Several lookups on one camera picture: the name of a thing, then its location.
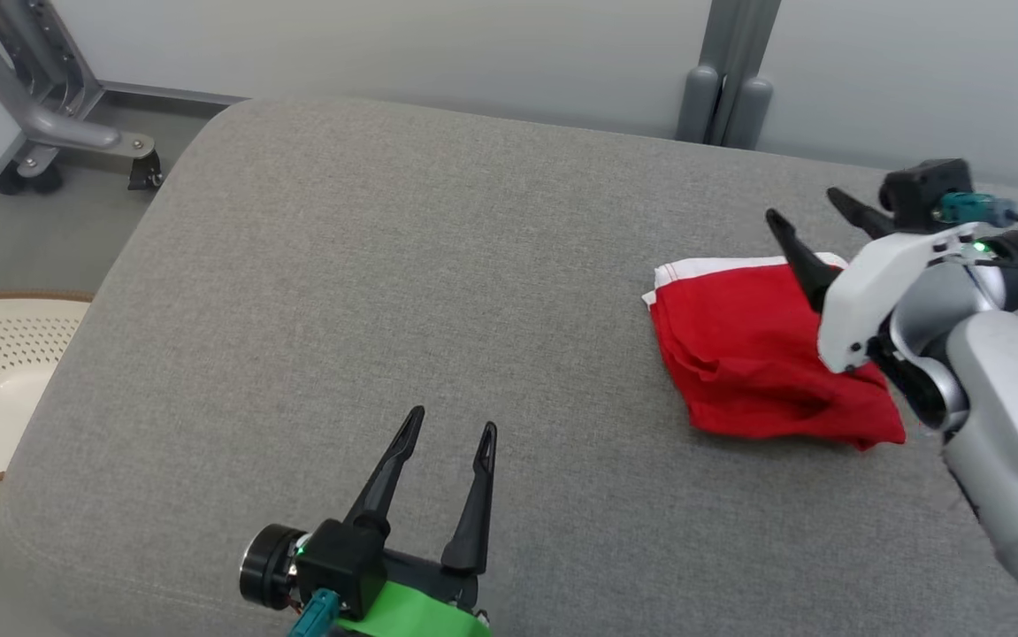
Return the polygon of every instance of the gray metal bracket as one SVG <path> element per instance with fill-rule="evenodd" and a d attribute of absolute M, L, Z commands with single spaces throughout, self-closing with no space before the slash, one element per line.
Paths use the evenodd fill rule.
<path fill-rule="evenodd" d="M 158 164 L 149 134 L 83 120 L 102 90 L 48 0 L 0 0 L 0 41 L 10 56 L 0 54 L 0 102 L 30 141 L 16 156 L 20 176 L 43 173 L 60 149 Z M 149 186 L 160 185 L 153 174 Z"/>
<path fill-rule="evenodd" d="M 686 77 L 683 141 L 754 149 L 772 83 L 756 77 L 780 0 L 714 0 L 698 65 Z"/>

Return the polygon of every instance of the gray upholstered table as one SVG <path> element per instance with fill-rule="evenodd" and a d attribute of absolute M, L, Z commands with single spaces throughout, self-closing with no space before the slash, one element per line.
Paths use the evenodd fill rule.
<path fill-rule="evenodd" d="M 1014 634 L 936 439 L 699 435 L 638 299 L 663 262 L 774 254 L 770 206 L 852 256 L 825 186 L 880 179 L 404 105 L 233 106 L 52 379 L 3 560 L 75 634 L 283 634 L 238 596 L 246 541 L 342 516 L 425 403 L 390 544 L 439 554 L 496 420 L 480 605 L 502 636 Z"/>

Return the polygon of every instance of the red cloth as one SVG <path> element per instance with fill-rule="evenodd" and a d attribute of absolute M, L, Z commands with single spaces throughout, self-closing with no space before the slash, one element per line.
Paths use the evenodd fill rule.
<path fill-rule="evenodd" d="M 787 266 L 681 279 L 656 297 L 659 348 L 699 430 L 813 436 L 860 451 L 905 443 L 875 366 L 834 374 L 819 360 L 819 316 Z"/>

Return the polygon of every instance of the gray floor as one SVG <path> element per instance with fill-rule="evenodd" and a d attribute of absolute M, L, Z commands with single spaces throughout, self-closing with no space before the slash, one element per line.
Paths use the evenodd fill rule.
<path fill-rule="evenodd" d="M 89 117 L 151 134 L 169 170 L 222 106 L 110 94 Z M 61 153 L 58 192 L 0 194 L 0 290 L 96 291 L 135 230 L 152 193 L 128 192 L 129 162 L 89 153 Z M 64 637 L 0 568 L 0 634 Z"/>

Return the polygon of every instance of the teal connector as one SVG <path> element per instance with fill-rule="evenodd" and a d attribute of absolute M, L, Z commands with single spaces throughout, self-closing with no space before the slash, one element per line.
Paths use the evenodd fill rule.
<path fill-rule="evenodd" d="M 1015 201 L 985 193 L 947 193 L 934 210 L 934 218 L 946 223 L 984 221 L 997 228 L 1013 225 L 1008 213 L 1015 212 Z"/>
<path fill-rule="evenodd" d="M 289 637 L 324 637 L 340 617 L 340 597 L 332 590 L 321 588 L 307 601 L 300 619 L 293 625 Z"/>

